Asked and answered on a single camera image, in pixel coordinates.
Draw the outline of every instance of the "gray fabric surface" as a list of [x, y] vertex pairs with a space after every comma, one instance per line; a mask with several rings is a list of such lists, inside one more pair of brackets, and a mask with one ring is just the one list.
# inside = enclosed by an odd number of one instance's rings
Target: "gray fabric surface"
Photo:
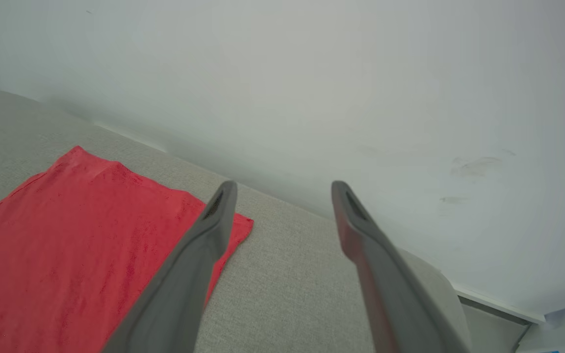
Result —
[[[75, 145], [203, 201], [224, 181], [60, 110], [0, 92], [0, 199]], [[339, 248], [334, 222], [243, 185], [237, 212], [254, 219], [254, 229], [213, 291], [196, 351], [373, 351], [357, 273]], [[405, 257], [469, 345], [448, 280], [417, 257]]]

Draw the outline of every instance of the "red fabric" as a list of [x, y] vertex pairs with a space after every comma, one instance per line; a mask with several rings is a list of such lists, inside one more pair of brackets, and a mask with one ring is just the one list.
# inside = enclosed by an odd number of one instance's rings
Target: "red fabric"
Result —
[[204, 206], [81, 147], [25, 181], [0, 201], [0, 352], [99, 352]]

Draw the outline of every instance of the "floor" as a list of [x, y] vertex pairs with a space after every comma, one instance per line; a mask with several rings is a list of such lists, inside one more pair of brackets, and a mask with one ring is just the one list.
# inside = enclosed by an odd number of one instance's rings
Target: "floor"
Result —
[[472, 339], [471, 353], [513, 353], [525, 326], [463, 305]]

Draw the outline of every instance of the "wall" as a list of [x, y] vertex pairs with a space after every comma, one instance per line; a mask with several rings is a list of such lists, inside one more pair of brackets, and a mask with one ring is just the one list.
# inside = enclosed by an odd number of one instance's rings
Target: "wall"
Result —
[[0, 0], [0, 89], [565, 307], [565, 2]]

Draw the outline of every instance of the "red cloth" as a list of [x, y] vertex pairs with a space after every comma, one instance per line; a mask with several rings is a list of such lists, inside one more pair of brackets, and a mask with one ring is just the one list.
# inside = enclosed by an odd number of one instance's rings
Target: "red cloth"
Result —
[[99, 352], [204, 206], [81, 147], [25, 181], [0, 201], [0, 352]]

